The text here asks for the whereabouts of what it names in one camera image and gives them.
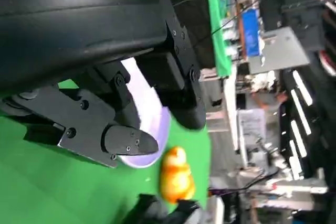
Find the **black object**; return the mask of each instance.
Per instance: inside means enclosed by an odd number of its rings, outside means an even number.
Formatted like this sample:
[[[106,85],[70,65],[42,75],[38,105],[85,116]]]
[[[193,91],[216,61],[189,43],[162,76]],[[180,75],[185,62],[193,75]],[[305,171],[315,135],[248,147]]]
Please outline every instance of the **black object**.
[[[176,15],[188,29],[192,45],[211,33],[208,0],[192,0],[188,2],[185,2],[185,0],[172,0],[172,3],[174,5],[178,4],[174,7]],[[195,47],[195,53],[201,68],[216,67],[211,36],[208,36],[201,45]]]
[[[318,0],[262,0],[259,6],[265,31],[290,26],[306,51],[324,49]]]
[[[138,130],[130,75],[120,62],[130,57],[183,126],[204,127],[200,69],[170,0],[0,3],[0,110],[28,125],[30,141],[108,166],[117,155],[157,151]],[[55,85],[69,78],[78,89]]]
[[[124,224],[201,224],[203,210],[197,202],[180,200],[168,214],[163,201],[152,195],[140,195],[136,206],[123,220]]]

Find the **purple bowl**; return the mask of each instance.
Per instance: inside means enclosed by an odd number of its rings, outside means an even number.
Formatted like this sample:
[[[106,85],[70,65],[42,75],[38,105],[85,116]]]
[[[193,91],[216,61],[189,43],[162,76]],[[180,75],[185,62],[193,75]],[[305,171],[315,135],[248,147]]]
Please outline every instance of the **purple bowl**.
[[[162,155],[168,140],[170,130],[170,113],[168,108],[162,107],[161,114],[154,115],[147,130],[156,139],[159,151],[151,155],[119,156],[123,163],[133,168],[147,168],[153,165]]]

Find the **bolt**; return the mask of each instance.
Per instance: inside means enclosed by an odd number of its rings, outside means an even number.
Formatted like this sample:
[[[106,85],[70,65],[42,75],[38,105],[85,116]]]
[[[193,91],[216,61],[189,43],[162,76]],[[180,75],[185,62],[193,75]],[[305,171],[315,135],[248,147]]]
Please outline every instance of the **bolt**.
[[[80,108],[82,110],[87,110],[89,107],[89,102],[87,100],[83,100],[81,103],[80,103]]]
[[[67,131],[67,137],[68,138],[74,138],[76,136],[76,129],[75,128],[70,128]]]
[[[121,85],[121,82],[122,82],[122,81],[121,81],[121,78],[118,76],[118,77],[117,77],[117,85],[120,86],[120,85]]]

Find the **metal bracket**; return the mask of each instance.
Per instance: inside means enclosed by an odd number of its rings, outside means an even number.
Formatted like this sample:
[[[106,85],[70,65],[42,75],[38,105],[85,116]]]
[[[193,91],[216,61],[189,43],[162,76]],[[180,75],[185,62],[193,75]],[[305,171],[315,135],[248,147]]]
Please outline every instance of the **metal bracket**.
[[[91,91],[111,105],[118,123],[139,129],[138,111],[126,86],[130,80],[131,76],[121,62],[100,64],[73,78],[79,88]]]
[[[73,98],[54,86],[39,89],[33,98],[12,97],[17,105],[46,119],[46,125],[51,122],[60,130],[59,147],[98,163],[115,167],[117,155],[145,155],[158,150],[152,136],[118,125],[114,109],[96,95],[77,90]]]
[[[167,39],[154,51],[136,57],[136,62],[164,106],[184,127],[205,126],[205,105],[198,79],[201,75],[185,27],[181,27],[170,0],[160,0],[167,24]]]

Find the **ceiling light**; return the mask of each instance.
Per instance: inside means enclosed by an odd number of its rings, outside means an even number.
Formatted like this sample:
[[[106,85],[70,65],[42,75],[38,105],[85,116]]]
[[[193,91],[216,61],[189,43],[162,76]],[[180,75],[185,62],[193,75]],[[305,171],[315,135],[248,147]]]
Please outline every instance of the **ceiling light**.
[[[299,156],[298,156],[298,153],[296,151],[294,141],[293,140],[289,141],[289,145],[290,145],[290,148],[291,148],[292,153],[293,153],[293,158],[294,158],[294,162],[296,163],[297,170],[298,170],[298,172],[302,172],[302,167],[301,167],[301,164],[300,164]]]
[[[302,94],[304,100],[306,101],[306,104],[308,106],[312,105],[313,100],[312,100],[306,86],[303,84],[303,80],[301,79],[299,73],[296,70],[293,71],[293,77],[295,79],[296,85],[299,87],[299,89],[301,91],[301,94]]]
[[[292,94],[292,97],[293,97],[295,106],[296,106],[296,108],[297,108],[297,110],[298,110],[298,112],[299,112],[299,116],[300,116],[300,118],[301,118],[301,121],[302,121],[304,130],[306,131],[306,134],[307,134],[307,135],[310,135],[310,134],[311,134],[311,130],[310,130],[310,127],[309,127],[307,118],[306,118],[306,116],[304,115],[304,112],[303,112],[302,106],[301,106],[301,104],[300,104],[299,98],[298,98],[298,96],[296,95],[296,92],[295,92],[294,89],[292,89],[292,90],[290,91],[290,93]]]
[[[300,179],[300,174],[297,170],[296,162],[294,160],[294,157],[289,157],[289,164],[290,164],[290,167],[292,169],[293,179],[294,180],[299,180]]]
[[[294,132],[296,143],[297,143],[297,145],[299,147],[299,152],[300,152],[300,154],[301,154],[302,157],[306,157],[307,151],[306,151],[306,148],[305,148],[305,146],[303,144],[303,140],[302,140],[302,137],[300,135],[298,125],[296,124],[295,120],[291,121],[290,124],[291,124],[292,130]]]

